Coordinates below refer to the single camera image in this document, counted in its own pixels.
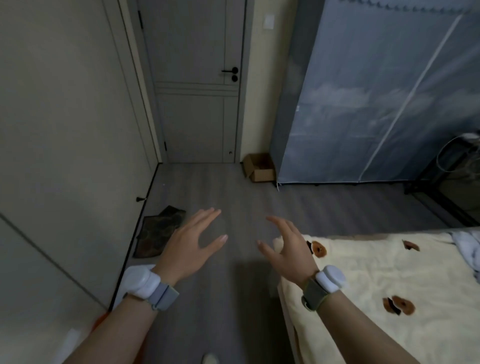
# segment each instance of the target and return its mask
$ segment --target forearm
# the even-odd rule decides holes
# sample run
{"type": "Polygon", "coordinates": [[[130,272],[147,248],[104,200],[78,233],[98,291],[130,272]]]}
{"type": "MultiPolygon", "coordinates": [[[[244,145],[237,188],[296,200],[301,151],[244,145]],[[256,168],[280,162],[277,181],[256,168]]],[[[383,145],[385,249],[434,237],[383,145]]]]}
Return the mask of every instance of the forearm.
{"type": "Polygon", "coordinates": [[[148,302],[125,297],[64,364],[132,364],[156,315],[148,302]]]}
{"type": "Polygon", "coordinates": [[[347,364],[418,364],[341,291],[328,296],[317,313],[347,364]]]}

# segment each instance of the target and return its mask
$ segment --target finger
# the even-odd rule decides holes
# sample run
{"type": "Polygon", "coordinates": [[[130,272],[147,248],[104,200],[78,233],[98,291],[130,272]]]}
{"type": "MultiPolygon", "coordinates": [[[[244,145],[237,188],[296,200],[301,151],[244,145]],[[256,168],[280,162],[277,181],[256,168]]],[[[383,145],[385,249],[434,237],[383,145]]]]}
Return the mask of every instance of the finger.
{"type": "Polygon", "coordinates": [[[275,250],[260,240],[257,240],[257,246],[258,250],[268,259],[272,267],[280,273],[282,270],[281,262],[283,257],[279,253],[275,253],[275,250]]]}
{"type": "Polygon", "coordinates": [[[208,228],[208,225],[210,225],[212,221],[215,220],[221,213],[222,210],[215,210],[210,212],[208,215],[204,216],[200,221],[198,221],[195,224],[195,227],[198,229],[199,232],[204,231],[206,228],[208,228]]]}
{"type": "Polygon", "coordinates": [[[286,223],[287,223],[288,227],[290,228],[290,230],[292,230],[292,232],[293,232],[294,234],[301,236],[300,231],[299,231],[299,230],[297,229],[297,227],[293,224],[293,222],[286,220],[286,223]]]}
{"type": "Polygon", "coordinates": [[[288,227],[287,222],[284,218],[279,218],[277,216],[267,216],[267,220],[276,225],[276,227],[280,230],[280,234],[282,234],[284,241],[292,233],[292,230],[290,230],[290,227],[288,227]]]}
{"type": "Polygon", "coordinates": [[[210,258],[213,254],[218,252],[225,242],[228,239],[228,235],[222,235],[213,240],[210,244],[208,244],[205,248],[201,249],[202,253],[204,254],[205,260],[210,258]]]}
{"type": "Polygon", "coordinates": [[[208,210],[198,210],[185,224],[186,227],[195,225],[199,220],[203,219],[207,214],[213,211],[213,207],[208,210]]]}

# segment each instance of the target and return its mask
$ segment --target wooden floor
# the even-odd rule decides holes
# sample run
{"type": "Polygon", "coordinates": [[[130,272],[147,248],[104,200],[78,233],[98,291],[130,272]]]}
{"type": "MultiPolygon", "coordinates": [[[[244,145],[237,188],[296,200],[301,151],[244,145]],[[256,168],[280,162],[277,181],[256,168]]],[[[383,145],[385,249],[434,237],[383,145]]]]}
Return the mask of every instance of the wooden floor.
{"type": "MultiPolygon", "coordinates": [[[[229,239],[176,287],[179,298],[159,314],[147,337],[148,364],[200,363],[206,352],[225,364],[293,362],[280,302],[268,293],[270,267],[255,244],[279,235],[267,215],[286,217],[315,236],[448,227],[404,195],[401,184],[285,185],[277,191],[271,183],[245,179],[239,164],[160,165],[144,215],[167,205],[187,216],[200,208],[222,209],[201,245],[225,233],[229,239]]],[[[130,258],[128,265],[154,261],[130,258]]]]}

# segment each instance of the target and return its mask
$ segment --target black door handle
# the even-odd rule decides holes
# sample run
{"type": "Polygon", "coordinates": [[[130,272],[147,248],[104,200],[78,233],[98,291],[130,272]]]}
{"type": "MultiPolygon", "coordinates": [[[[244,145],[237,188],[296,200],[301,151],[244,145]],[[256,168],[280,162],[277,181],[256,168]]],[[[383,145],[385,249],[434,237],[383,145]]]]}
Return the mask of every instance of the black door handle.
{"type": "Polygon", "coordinates": [[[222,70],[222,72],[237,74],[239,72],[239,69],[237,67],[233,67],[230,71],[229,70],[222,70]]]}

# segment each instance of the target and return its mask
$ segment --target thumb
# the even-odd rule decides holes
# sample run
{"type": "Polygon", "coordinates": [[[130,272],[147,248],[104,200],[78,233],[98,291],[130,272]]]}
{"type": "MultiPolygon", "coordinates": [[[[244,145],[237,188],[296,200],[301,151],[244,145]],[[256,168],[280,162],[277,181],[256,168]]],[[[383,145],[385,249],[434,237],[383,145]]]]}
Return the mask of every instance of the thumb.
{"type": "Polygon", "coordinates": [[[257,240],[257,246],[258,250],[260,250],[260,252],[265,256],[265,258],[268,259],[273,268],[277,272],[280,272],[282,256],[278,253],[275,253],[275,251],[269,245],[265,244],[260,240],[257,240]]]}
{"type": "Polygon", "coordinates": [[[202,252],[205,255],[205,260],[210,258],[213,254],[218,252],[221,247],[225,244],[228,239],[228,235],[222,235],[213,240],[210,244],[208,244],[205,248],[202,249],[202,252]]]}

